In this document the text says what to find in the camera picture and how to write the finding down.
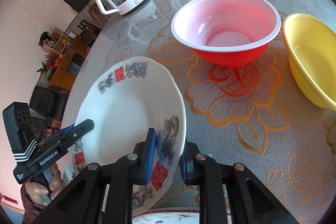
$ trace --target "wall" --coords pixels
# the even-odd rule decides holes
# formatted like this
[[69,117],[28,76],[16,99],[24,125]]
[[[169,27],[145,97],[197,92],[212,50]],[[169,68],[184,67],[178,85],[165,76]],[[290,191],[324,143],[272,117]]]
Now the wall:
[[[65,31],[76,13],[62,0],[0,0],[0,110],[13,101],[29,102],[44,60],[38,45],[50,26]],[[0,193],[19,202],[20,185],[13,177],[16,163],[3,121],[0,122]]]

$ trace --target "lace tablecloth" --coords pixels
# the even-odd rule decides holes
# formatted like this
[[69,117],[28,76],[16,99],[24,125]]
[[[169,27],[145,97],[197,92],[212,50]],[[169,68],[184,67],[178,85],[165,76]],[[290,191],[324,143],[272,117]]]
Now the lace tablecloth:
[[[150,57],[169,69],[181,90],[189,141],[220,163],[244,163],[300,223],[317,223],[336,194],[336,113],[299,90],[280,34],[260,58],[235,69],[210,64],[177,42],[170,23],[188,1],[147,0],[129,15],[111,17],[76,78],[63,127],[76,120],[102,73],[132,56]],[[335,31],[331,0],[268,1],[282,19],[307,13]],[[155,208],[198,203],[198,188],[183,185],[177,172]]]

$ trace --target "finger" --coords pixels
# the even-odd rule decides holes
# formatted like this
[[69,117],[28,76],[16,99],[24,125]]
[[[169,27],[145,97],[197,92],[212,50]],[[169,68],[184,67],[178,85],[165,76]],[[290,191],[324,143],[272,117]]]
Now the finger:
[[51,172],[52,172],[54,175],[55,175],[57,172],[59,172],[57,163],[53,163],[53,164],[50,166],[50,169],[51,169]]
[[57,165],[56,166],[51,166],[51,171],[54,174],[52,179],[49,182],[49,189],[51,191],[57,190],[61,184],[62,184],[62,177],[61,177],[61,171],[58,170]]
[[26,183],[26,191],[30,196],[33,195],[46,195],[49,193],[49,190],[47,187],[37,183],[37,182],[31,182],[27,181]]
[[36,182],[27,181],[26,191],[33,202],[47,206],[47,203],[41,197],[42,194],[49,192],[46,187]]
[[62,183],[58,189],[51,193],[50,199],[53,200],[65,187],[65,182],[62,180]]

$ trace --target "mug handle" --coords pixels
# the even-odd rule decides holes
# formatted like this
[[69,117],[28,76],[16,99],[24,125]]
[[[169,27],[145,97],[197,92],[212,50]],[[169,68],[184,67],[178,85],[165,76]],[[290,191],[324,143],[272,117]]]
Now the mug handle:
[[96,3],[97,3],[97,6],[98,6],[100,12],[101,12],[103,15],[110,15],[110,14],[112,14],[112,13],[116,13],[116,12],[119,12],[119,11],[120,11],[120,10],[118,9],[118,7],[116,7],[114,3],[111,4],[110,1],[108,1],[108,3],[109,3],[112,7],[114,7],[114,9],[112,9],[112,10],[108,10],[108,11],[105,10],[105,8],[104,8],[103,3],[101,2],[101,0],[95,0],[95,1],[96,1]]

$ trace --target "yellow bowl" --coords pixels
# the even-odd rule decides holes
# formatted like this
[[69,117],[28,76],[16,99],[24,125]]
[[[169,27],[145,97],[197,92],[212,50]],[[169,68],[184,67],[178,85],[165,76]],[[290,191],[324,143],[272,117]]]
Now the yellow bowl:
[[336,111],[336,34],[313,16],[292,14],[283,21],[282,37],[304,95],[315,105]]

